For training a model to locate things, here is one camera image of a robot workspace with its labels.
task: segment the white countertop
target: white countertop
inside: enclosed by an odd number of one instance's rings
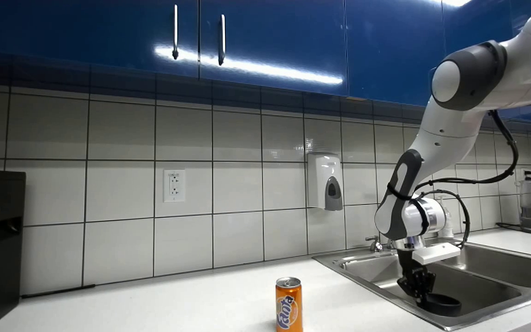
[[[531,254],[531,234],[518,231],[469,241]],[[0,332],[273,332],[274,282],[286,276],[302,281],[305,332],[440,330],[303,257],[24,300],[0,320]],[[531,305],[460,331],[531,332]]]

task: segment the orange soda can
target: orange soda can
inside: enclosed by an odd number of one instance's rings
[[[302,286],[297,278],[276,280],[276,332],[303,332]]]

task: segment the sink basin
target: sink basin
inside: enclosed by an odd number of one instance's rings
[[[337,273],[364,286],[446,331],[507,313],[531,303],[531,256],[468,243],[457,258],[428,265],[436,273],[434,292],[462,303],[457,317],[420,309],[397,285],[402,276],[396,251],[351,250],[313,257]]]

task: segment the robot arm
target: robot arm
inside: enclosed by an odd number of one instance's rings
[[[515,38],[484,42],[446,57],[436,68],[432,97],[417,138],[398,160],[375,223],[395,242],[411,296],[431,291],[424,265],[460,253],[425,247],[422,235],[442,229],[445,212],[430,198],[413,200],[425,178],[462,160],[472,149],[486,112],[531,105],[531,19]]]

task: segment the soap dispenser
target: soap dispenser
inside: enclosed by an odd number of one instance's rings
[[[309,153],[307,155],[307,201],[309,208],[327,211],[343,209],[343,176],[336,154]]]

